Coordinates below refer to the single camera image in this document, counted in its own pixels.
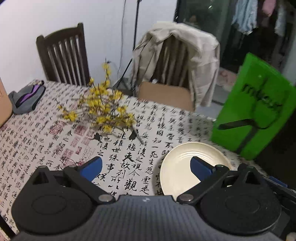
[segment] cream plate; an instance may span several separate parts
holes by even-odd
[[[172,195],[176,200],[180,194],[200,183],[190,170],[193,156],[212,166],[222,164],[231,169],[230,161],[216,148],[200,142],[181,144],[166,155],[160,168],[160,184],[165,195]]]

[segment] tablecloth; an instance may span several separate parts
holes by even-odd
[[[220,150],[234,169],[245,160],[209,141],[214,119],[170,106],[125,96],[122,103],[135,114],[135,128],[143,144],[131,132],[104,136],[90,123],[67,122],[57,102],[75,105],[72,98],[86,87],[45,81],[46,92],[35,111],[12,117],[0,129],[0,212],[14,232],[11,206],[30,175],[40,165],[62,170],[82,165],[95,156],[103,160],[102,172],[93,183],[119,195],[162,195],[160,167],[165,155],[185,142],[203,142]],[[254,162],[260,172],[263,170]]]

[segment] gray pouch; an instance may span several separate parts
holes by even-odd
[[[13,113],[20,115],[35,110],[45,89],[44,81],[42,81],[40,85],[29,85],[19,92],[11,92],[8,97],[12,103]]]

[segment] green board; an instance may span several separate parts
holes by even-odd
[[[296,88],[276,69],[249,53],[214,124],[211,140],[254,159],[295,107]]]

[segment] metal screw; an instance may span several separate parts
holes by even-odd
[[[193,197],[193,195],[191,195],[191,194],[187,194],[187,193],[185,193],[185,194],[182,194],[182,195],[180,196],[180,199],[181,199],[182,201],[184,201],[184,202],[190,202],[190,201],[192,201],[192,200],[194,199],[194,197]]]
[[[102,194],[99,196],[99,201],[101,202],[110,202],[113,199],[113,196],[110,194]]]

